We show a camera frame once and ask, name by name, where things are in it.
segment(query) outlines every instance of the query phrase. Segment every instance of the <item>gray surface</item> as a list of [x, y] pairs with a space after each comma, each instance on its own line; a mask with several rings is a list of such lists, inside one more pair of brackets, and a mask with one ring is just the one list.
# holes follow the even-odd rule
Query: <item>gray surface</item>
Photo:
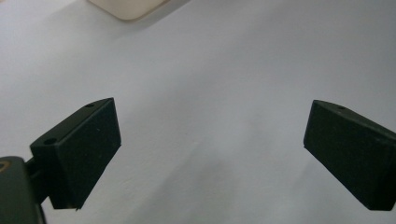
[[0, 152], [115, 97], [122, 147], [66, 223], [394, 223], [303, 147], [312, 100], [396, 131], [396, 2], [171, 0], [137, 22], [86, 1], [0, 3]]

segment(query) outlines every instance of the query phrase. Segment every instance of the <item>white plastic object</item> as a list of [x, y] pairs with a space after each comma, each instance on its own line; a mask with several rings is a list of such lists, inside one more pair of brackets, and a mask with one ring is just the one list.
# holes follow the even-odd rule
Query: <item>white plastic object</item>
[[167, 0], [90, 0], [121, 20], [135, 20], [150, 13]]

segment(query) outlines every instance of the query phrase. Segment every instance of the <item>white surface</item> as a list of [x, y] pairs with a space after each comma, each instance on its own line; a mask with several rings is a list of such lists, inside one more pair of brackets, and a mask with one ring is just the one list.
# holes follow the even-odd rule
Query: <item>white surface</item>
[[90, 0], [113, 16], [122, 20], [135, 20], [147, 15], [164, 0]]
[[172, 0], [122, 22], [86, 1], [0, 3], [0, 152], [113, 96], [122, 147], [49, 224], [394, 223], [303, 147], [312, 100], [396, 131], [396, 1]]

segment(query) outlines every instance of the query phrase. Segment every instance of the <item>beige object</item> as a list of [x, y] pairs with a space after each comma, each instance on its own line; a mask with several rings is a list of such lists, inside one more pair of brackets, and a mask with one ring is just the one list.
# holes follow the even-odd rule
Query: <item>beige object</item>
[[167, 0], [90, 0], [121, 20], [138, 19]]

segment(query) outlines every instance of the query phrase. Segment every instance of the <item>cream-colored object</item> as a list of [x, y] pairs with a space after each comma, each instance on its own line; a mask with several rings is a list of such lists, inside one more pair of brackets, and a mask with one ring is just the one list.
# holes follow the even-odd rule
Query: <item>cream-colored object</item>
[[90, 0], [121, 20], [138, 19], [167, 0]]

